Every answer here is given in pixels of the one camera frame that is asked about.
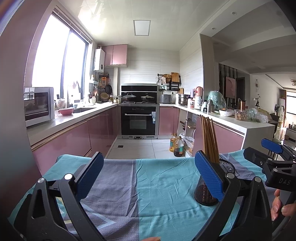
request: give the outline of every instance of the bottle label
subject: bottle label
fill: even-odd
[[[175,148],[175,152],[176,154],[183,154],[183,146],[181,146],[180,148]]]

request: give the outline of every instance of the ceiling lamp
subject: ceiling lamp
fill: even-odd
[[[149,36],[151,20],[134,20],[135,36]]]

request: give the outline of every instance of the microwave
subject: microwave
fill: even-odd
[[[24,87],[26,126],[54,119],[54,88]]]

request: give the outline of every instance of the wooden cutting board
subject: wooden cutting board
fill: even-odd
[[[180,82],[179,73],[171,73],[172,74],[172,82]]]

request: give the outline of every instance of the chopsticks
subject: chopsticks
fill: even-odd
[[[213,120],[201,115],[203,152],[211,162],[219,163],[219,151]]]

